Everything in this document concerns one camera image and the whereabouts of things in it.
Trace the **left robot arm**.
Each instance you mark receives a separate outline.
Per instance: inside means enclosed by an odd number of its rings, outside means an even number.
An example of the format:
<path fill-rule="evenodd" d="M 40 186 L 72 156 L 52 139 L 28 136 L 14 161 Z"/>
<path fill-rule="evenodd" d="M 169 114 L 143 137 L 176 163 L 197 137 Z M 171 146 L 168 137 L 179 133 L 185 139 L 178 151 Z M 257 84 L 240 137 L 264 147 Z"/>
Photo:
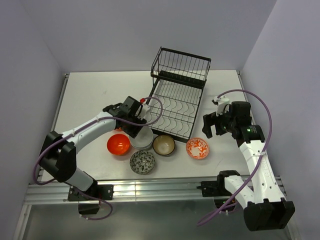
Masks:
<path fill-rule="evenodd" d="M 145 116 L 151 108 L 131 96 L 123 103 L 105 107 L 91 120 L 63 133 L 51 131 L 45 137 L 37 164 L 54 180 L 66 183 L 86 200 L 97 197 L 98 183 L 77 167 L 77 154 L 85 146 L 103 134 L 121 129 L 135 138 L 147 121 Z"/>

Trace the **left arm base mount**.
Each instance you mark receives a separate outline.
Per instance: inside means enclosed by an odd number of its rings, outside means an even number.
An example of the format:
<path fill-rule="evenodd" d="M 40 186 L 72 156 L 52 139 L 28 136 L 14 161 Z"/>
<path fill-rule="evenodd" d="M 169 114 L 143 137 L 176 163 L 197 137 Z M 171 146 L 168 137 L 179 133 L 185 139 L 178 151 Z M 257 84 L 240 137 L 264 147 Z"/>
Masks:
<path fill-rule="evenodd" d="M 114 186 L 112 184 L 97 184 L 93 186 L 93 189 L 88 189 L 85 192 L 70 186 L 67 201 L 78 202 L 78 213 L 82 218 L 98 221 L 112 215 L 113 206 L 108 201 L 113 199 L 113 194 Z M 109 207 L 109 213 L 106 216 L 92 217 L 99 212 L 103 204 Z"/>

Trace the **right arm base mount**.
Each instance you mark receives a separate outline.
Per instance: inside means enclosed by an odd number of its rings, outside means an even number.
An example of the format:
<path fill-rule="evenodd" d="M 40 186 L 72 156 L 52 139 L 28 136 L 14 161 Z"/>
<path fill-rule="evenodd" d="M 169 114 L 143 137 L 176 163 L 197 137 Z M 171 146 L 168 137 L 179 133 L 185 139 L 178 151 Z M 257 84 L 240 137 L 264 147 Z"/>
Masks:
<path fill-rule="evenodd" d="M 223 192 L 220 191 L 218 187 L 218 182 L 216 180 L 211 181 L 201 181 L 200 185 L 196 187 L 198 190 L 201 190 L 202 197 L 222 197 Z"/>

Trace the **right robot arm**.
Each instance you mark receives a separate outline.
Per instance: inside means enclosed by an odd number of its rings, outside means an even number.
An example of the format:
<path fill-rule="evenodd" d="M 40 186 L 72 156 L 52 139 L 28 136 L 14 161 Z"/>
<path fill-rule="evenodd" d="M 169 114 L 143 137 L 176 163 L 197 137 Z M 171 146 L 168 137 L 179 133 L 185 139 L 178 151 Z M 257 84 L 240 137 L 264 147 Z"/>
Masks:
<path fill-rule="evenodd" d="M 222 195 L 231 194 L 243 208 L 246 227 L 250 231 L 284 229 L 295 213 L 292 201 L 287 201 L 277 184 L 264 149 L 267 139 L 259 125 L 252 124 L 251 104 L 216 98 L 217 111 L 203 116 L 203 133 L 208 138 L 231 133 L 246 161 L 249 178 L 246 181 L 236 170 L 220 171 L 216 189 Z"/>

